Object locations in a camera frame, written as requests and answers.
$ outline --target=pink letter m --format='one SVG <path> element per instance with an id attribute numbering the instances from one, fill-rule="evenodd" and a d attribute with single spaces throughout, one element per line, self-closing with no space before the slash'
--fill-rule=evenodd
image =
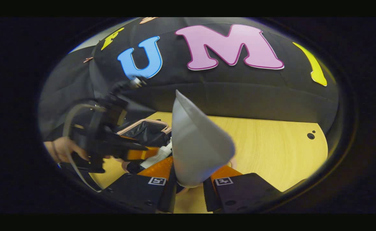
<path id="1" fill-rule="evenodd" d="M 187 64 L 190 70 L 205 70 L 218 66 L 218 61 L 209 56 L 207 47 L 213 50 L 227 64 L 234 66 L 245 45 L 248 56 L 245 64 L 251 67 L 265 69 L 282 69 L 284 63 L 276 57 L 268 41 L 260 29 L 234 24 L 228 36 L 224 36 L 203 25 L 194 25 L 179 29 L 176 35 L 182 35 L 191 52 L 191 62 Z"/>

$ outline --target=wooden table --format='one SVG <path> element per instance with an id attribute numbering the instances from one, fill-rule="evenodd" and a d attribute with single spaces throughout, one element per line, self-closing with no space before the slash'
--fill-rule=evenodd
<path id="1" fill-rule="evenodd" d="M 209 118 L 232 137 L 236 170 L 243 174 L 254 172 L 282 192 L 313 174 L 328 156 L 326 138 L 317 123 Z M 172 113 L 156 112 L 148 119 L 161 119 L 172 126 Z M 315 138 L 308 138 L 308 133 Z M 103 168 L 104 174 L 90 174 L 103 188 L 125 173 L 114 159 L 106 159 Z M 174 213 L 210 213 L 203 187 L 177 195 Z"/>

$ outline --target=cable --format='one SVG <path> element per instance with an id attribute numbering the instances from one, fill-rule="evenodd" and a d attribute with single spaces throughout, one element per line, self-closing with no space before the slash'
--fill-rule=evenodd
<path id="1" fill-rule="evenodd" d="M 63 136 L 66 136 L 68 137 L 68 139 L 70 138 L 70 128 L 71 128 L 71 122 L 74 118 L 74 116 L 77 114 L 77 112 L 79 110 L 81 110 L 82 108 L 91 108 L 91 109 L 94 109 L 96 111 L 102 111 L 104 112 L 106 109 L 105 108 L 102 108 L 102 107 L 96 107 L 96 106 L 92 106 L 92 105 L 89 105 L 89 104 L 78 104 L 76 105 L 75 107 L 73 107 L 70 112 L 68 113 L 67 117 L 66 117 L 66 120 L 65 120 L 65 124 L 64 124 L 64 128 L 63 128 Z M 73 157 L 71 156 L 71 153 L 70 153 L 70 150 L 68 148 L 68 145 L 65 144 L 65 151 L 66 151 L 66 154 L 67 154 L 67 157 L 72 165 L 72 167 L 74 168 L 75 172 L 77 173 L 77 175 L 81 178 L 81 180 L 88 186 L 90 187 L 92 190 L 96 191 L 97 193 L 101 192 L 101 190 L 95 190 L 93 187 L 91 187 L 87 181 L 84 179 L 84 177 L 82 177 L 80 171 L 78 170 L 77 166 L 75 165 L 74 161 L 73 161 Z"/>

